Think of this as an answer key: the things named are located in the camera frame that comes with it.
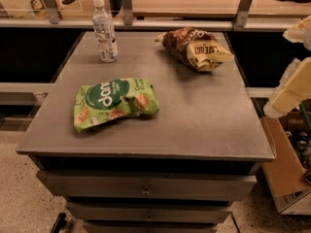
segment box flap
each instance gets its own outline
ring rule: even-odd
[[[303,178],[304,169],[278,119],[264,116],[260,119],[264,132],[275,148],[276,158],[262,164],[262,169],[274,197],[311,190]]]

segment gray tabletop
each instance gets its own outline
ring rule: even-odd
[[[274,158],[234,61],[211,73],[178,63],[157,32],[118,32],[119,59],[102,63],[87,32],[17,147],[21,154],[143,156],[265,161]],[[228,49],[222,33],[213,33]],[[155,116],[118,119],[78,133],[73,109],[83,84],[146,78],[155,87]]]

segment green chip bag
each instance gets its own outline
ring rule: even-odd
[[[145,79],[119,79],[83,85],[74,108],[78,132],[118,117],[153,115],[159,110],[152,84]]]

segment metal post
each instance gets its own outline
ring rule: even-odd
[[[57,9],[55,0],[44,0],[46,7],[47,7],[47,12],[48,12],[48,17],[49,21],[52,24],[59,24],[60,21],[60,14]]]
[[[244,27],[250,11],[253,0],[241,0],[235,18],[236,27]]]
[[[133,5],[132,0],[122,0],[123,22],[124,25],[133,24]]]

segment drawer handle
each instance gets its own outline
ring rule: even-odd
[[[153,217],[151,214],[147,215],[146,221],[149,221],[149,222],[153,221]]]
[[[142,191],[142,195],[144,195],[144,196],[149,196],[150,195],[149,188],[146,185],[144,186],[144,189]]]

